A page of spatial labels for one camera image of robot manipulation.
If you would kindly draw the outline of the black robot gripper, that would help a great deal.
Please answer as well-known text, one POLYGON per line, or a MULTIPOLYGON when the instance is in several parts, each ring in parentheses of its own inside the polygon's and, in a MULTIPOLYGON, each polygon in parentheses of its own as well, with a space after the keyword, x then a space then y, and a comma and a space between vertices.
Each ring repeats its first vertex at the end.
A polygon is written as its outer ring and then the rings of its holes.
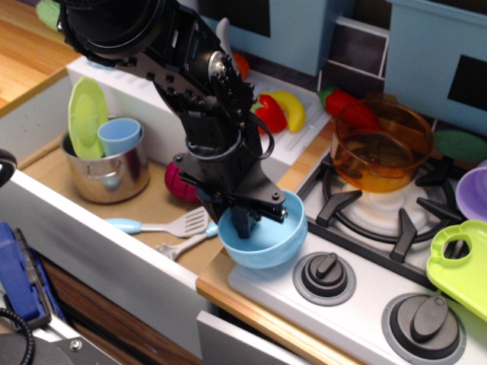
POLYGON ((261 217, 283 222, 285 193, 263 172, 241 133, 226 151, 190 143, 186 148, 173 162, 181 170, 181 179, 198 189, 203 208, 216 224, 230 208, 238 236, 248 239, 261 217))

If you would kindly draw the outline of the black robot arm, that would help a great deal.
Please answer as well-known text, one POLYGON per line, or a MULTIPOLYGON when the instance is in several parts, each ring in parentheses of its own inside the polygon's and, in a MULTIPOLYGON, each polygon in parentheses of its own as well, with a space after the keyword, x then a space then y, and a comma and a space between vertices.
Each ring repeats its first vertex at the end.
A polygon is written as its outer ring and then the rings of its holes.
POLYGON ((213 220, 229 213, 242 238, 262 218, 283 222, 284 193, 261 162, 264 123, 219 38, 176 1, 63 1, 59 24, 67 44, 88 60, 150 81, 180 118, 184 154, 173 158, 196 187, 213 220))

